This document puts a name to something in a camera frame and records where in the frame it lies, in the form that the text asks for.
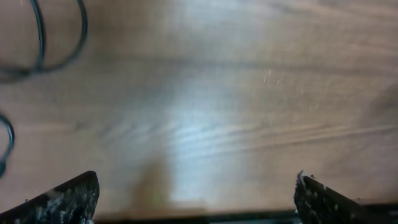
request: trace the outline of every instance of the black wire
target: black wire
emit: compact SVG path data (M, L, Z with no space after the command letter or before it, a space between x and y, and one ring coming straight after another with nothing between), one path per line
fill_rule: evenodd
M32 4L36 16L37 33L39 35L39 54L37 56L36 63L32 68L13 68L13 67L0 66L0 72L7 75L5 79L0 79L0 82L3 83L15 82L36 73L47 73L47 72L56 71L58 69L67 66L73 59L75 59L79 55L87 39L88 21L83 1L82 0L76 0L76 1L79 5L81 13L81 34L80 34L79 43L77 44L73 52L64 61L62 61L59 64L45 68L44 55L45 55L46 36L45 36L45 27L43 23L43 14L42 11L40 10L37 0L30 0L30 3ZM9 135L9 144L7 150L2 155L2 157L0 157L0 178L1 178L2 175L4 174L4 171L6 170L7 159L12 149L14 148L15 133L11 122L1 113L0 113L0 122L2 122L6 126Z
M12 149L14 148L15 133L14 133L14 128L12 127L11 122L1 113L0 113L0 122L2 122L6 126L8 136L9 136L7 150L5 151L5 153L2 155L2 157L0 159L0 178L1 178L2 175L4 174L4 172L6 171L7 159L10 156Z
M0 79L0 82L14 82L18 81L22 78L29 77L30 75L37 73L47 73L53 72L58 69L66 67L72 60L77 58L87 39L87 30L88 30L88 19L85 5L82 0L76 0L80 9L81 14L81 34L79 43L73 50L73 52L64 59L61 63L56 65L51 65L49 67L44 67L44 55L45 55L45 44L46 44L46 35L45 35L45 26L43 20L43 14L40 10L40 6L37 0L30 0L30 3L33 7L36 22L37 22L37 33L39 35L39 54L37 56L37 60L35 65L32 68L15 68L15 67L3 67L0 66L0 72L7 75L5 79Z

